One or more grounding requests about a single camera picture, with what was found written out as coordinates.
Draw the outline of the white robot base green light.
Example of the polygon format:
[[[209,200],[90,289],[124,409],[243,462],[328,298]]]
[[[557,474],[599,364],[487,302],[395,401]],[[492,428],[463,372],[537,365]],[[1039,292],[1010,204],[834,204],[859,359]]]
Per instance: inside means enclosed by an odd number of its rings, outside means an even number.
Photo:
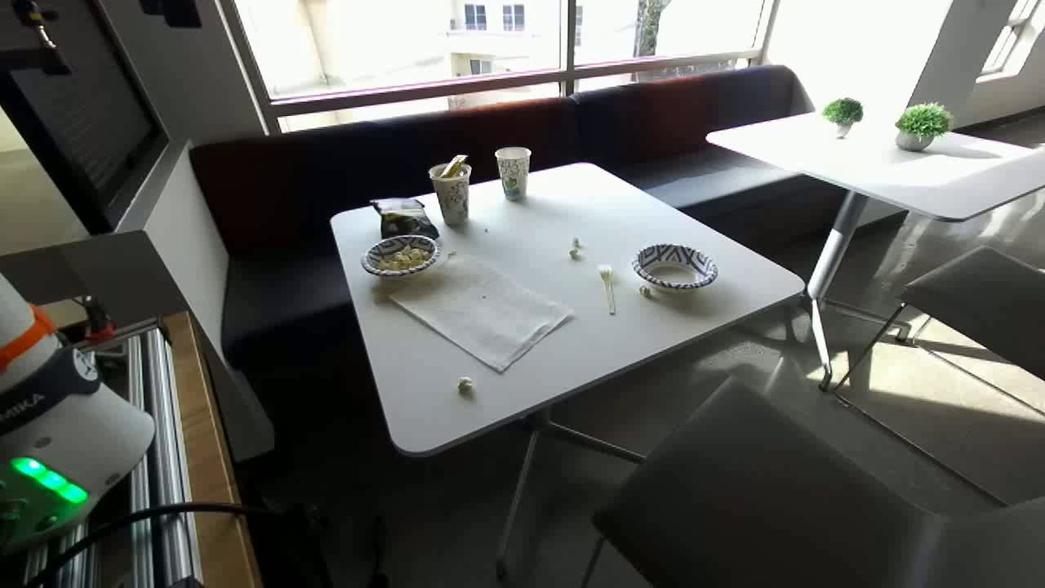
[[[101,376],[90,346],[0,273],[0,551],[90,513],[155,445],[155,417]]]

